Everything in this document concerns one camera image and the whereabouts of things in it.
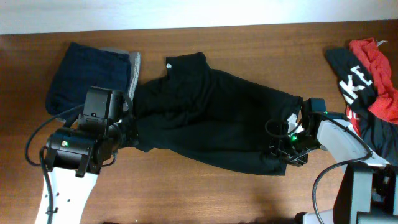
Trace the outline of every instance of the red cloth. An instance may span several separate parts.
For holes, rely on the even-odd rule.
[[[378,96],[368,108],[381,120],[398,124],[398,90],[391,82],[391,68],[373,38],[353,40],[349,43],[351,51],[372,74]]]
[[[347,106],[347,108],[346,108],[346,115],[347,115],[347,118],[349,119],[349,121],[351,122],[351,124],[353,125],[356,134],[361,136],[361,129],[359,128],[358,115],[356,115],[356,113],[354,111],[352,111],[349,106]]]

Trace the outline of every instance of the black cloth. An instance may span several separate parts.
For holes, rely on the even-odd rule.
[[[325,56],[338,76],[339,89],[343,96],[345,95],[347,104],[360,117],[361,138],[379,156],[392,165],[398,166],[398,125],[383,121],[368,110],[377,97],[371,74],[346,48],[327,50]],[[363,79],[352,70],[362,73]],[[352,85],[349,83],[349,75],[351,75]],[[350,86],[357,98],[353,98],[352,94],[342,87],[344,85],[342,82]]]
[[[83,104],[90,86],[127,91],[131,76],[128,54],[107,52],[72,42],[45,100],[51,115]],[[71,115],[62,116],[68,119]]]
[[[298,114],[303,99],[211,69],[205,56],[168,57],[167,75],[138,85],[138,149],[170,149],[228,170],[284,175],[269,155],[269,119]]]

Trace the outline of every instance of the white background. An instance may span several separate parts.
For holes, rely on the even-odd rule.
[[[397,0],[0,1],[0,34],[397,18]]]

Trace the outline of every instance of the dark blue cloth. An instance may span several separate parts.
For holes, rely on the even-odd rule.
[[[72,42],[53,78],[45,108],[49,114],[56,115],[83,104],[90,86],[127,91],[130,75],[128,54],[102,51]],[[68,119],[73,114],[61,118]]]

